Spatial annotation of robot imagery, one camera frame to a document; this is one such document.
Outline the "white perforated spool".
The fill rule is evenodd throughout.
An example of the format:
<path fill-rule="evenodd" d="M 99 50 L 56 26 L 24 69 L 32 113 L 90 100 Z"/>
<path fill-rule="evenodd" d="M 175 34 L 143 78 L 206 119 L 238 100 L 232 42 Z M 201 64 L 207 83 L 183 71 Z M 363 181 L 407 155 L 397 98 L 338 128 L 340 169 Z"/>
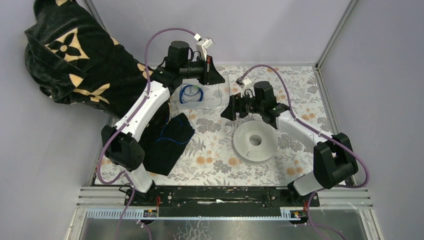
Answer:
<path fill-rule="evenodd" d="M 265 164 L 278 151 L 276 130 L 262 121 L 244 122 L 234 131 L 232 149 L 247 165 Z"/>

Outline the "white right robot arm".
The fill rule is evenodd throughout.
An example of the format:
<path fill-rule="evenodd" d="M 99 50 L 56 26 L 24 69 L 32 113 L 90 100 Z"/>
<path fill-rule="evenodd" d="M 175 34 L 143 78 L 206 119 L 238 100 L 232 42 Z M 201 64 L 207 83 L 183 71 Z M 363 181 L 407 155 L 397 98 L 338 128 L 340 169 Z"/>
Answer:
<path fill-rule="evenodd" d="M 302 122 L 290 106 L 277 101 L 269 82 L 254 83 L 253 94 L 231 95 L 228 106 L 220 116 L 235 121 L 248 114 L 260 115 L 266 124 L 295 137 L 312 150 L 312 171 L 287 186 L 289 190 L 286 198 L 291 205 L 299 206 L 307 199 L 308 194 L 331 189 L 358 172 L 358 159 L 354 155 L 349 137 L 344 133 L 318 131 Z"/>

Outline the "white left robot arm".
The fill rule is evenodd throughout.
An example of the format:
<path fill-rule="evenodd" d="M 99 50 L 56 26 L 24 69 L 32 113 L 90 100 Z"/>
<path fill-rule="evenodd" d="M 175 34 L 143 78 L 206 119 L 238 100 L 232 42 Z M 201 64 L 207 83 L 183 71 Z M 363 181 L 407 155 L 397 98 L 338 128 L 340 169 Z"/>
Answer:
<path fill-rule="evenodd" d="M 203 86 L 225 83 L 216 70 L 212 56 L 207 51 L 214 41 L 202 38 L 196 43 L 198 57 L 193 60 L 190 45 L 184 41 L 173 41 L 164 66 L 158 66 L 140 97 L 114 125 L 106 125 L 101 131 L 102 157 L 107 157 L 119 166 L 126 175 L 130 186 L 137 191 L 136 199 L 144 206 L 152 204 L 155 192 L 151 189 L 153 180 L 147 173 L 143 160 L 145 151 L 139 145 L 143 131 L 154 114 L 177 90 L 185 79 L 196 79 Z"/>

